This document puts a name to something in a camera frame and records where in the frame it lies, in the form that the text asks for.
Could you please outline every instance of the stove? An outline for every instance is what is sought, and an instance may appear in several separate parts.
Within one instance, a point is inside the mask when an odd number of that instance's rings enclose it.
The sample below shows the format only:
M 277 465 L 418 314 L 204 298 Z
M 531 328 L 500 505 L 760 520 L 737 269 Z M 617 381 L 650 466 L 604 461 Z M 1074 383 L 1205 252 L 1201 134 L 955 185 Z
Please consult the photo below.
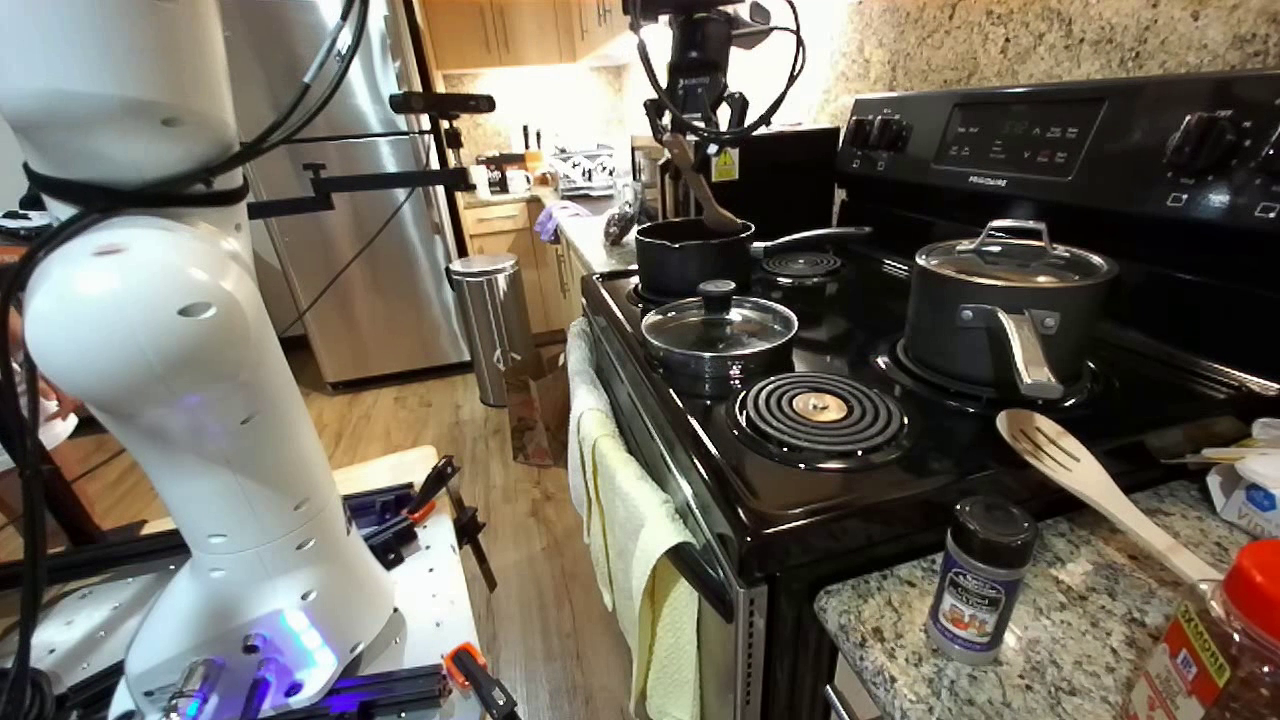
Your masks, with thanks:
M 835 652 L 816 586 L 936 552 L 959 494 L 1079 508 L 1006 448 L 1002 406 L 1057 416 L 1130 491 L 1280 406 L 1280 339 L 1259 330 L 1280 313 L 1280 76 L 865 94 L 835 167 L 841 222 L 878 230 L 832 249 L 841 289 L 781 375 L 679 396 L 642 339 L 661 298 L 629 271 L 585 278 L 629 448 L 702 537 L 702 583 L 729 583 L 745 625 L 733 717 L 823 717 Z M 913 252 L 994 215 L 1120 258 L 1061 399 L 949 383 L 899 350 Z

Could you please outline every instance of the black pot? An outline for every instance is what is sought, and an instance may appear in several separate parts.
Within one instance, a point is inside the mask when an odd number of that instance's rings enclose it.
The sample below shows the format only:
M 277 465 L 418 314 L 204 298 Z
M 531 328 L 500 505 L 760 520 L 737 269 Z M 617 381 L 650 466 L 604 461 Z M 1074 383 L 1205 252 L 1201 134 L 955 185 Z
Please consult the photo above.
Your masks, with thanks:
M 1087 370 L 1114 275 L 1114 258 L 1054 243 L 1036 221 L 930 243 L 913 269 L 906 358 L 939 383 L 1061 399 Z
M 637 230 L 642 289 L 650 294 L 696 294 L 702 278 L 748 289 L 757 222 L 718 230 L 706 221 L 666 221 Z
M 844 258 L 823 243 L 865 234 L 874 234 L 874 227 L 808 227 L 781 238 L 753 238 L 757 294 L 789 305 L 801 322 L 819 322 L 844 278 Z
M 733 278 L 737 289 L 770 289 L 777 298 L 798 289 L 823 293 L 841 278 L 841 254 L 814 252 L 814 243 L 874 234 L 874 227 L 808 227 L 777 238 L 753 238 L 753 230 L 757 222 L 742 222 L 742 230 L 712 230 L 706 221 L 643 222 L 637 230 L 642 289 L 696 294 L 706 278 Z
M 793 369 L 798 313 L 733 294 L 733 278 L 706 278 L 696 293 L 642 318 L 642 334 L 678 392 L 733 396 Z

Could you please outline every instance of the saucepan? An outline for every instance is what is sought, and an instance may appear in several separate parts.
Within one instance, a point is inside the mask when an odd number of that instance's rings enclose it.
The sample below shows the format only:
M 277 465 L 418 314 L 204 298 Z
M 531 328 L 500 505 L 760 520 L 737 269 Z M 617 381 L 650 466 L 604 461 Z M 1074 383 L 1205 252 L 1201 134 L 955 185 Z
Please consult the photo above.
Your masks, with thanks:
M 1114 275 L 1110 254 L 1054 243 L 1039 221 L 994 221 L 974 238 L 923 243 L 906 358 L 949 383 L 1061 399 L 1087 370 Z

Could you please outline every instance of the spice jar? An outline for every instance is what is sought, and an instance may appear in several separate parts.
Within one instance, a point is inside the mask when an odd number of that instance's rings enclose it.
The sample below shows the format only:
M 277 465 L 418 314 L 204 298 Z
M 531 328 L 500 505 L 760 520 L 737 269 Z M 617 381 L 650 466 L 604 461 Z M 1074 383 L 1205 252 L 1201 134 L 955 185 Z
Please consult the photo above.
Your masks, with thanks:
M 1002 494 L 955 505 L 923 625 L 939 652 L 959 661 L 994 661 L 1002 652 L 1034 541 L 1034 516 Z
M 1280 541 L 1237 552 L 1179 609 L 1130 695 L 1130 720 L 1280 720 Z

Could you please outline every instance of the refrigerator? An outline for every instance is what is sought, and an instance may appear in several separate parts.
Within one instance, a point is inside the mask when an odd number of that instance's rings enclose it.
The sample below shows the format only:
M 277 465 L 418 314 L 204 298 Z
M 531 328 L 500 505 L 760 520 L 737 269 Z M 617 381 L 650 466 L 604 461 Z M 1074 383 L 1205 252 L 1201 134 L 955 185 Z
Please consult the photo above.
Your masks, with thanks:
M 239 134 L 296 94 L 345 0 L 220 0 Z M 404 26 L 373 0 L 362 57 L 334 105 L 286 148 L 248 162 L 251 201 L 310 197 L 310 170 L 365 175 L 442 167 L 428 125 L 387 112 L 421 89 Z M 443 186 L 337 193 L 329 211 L 251 227 L 281 254 L 292 309 L 277 330 L 303 330 L 323 383 L 467 362 L 448 258 L 458 234 Z

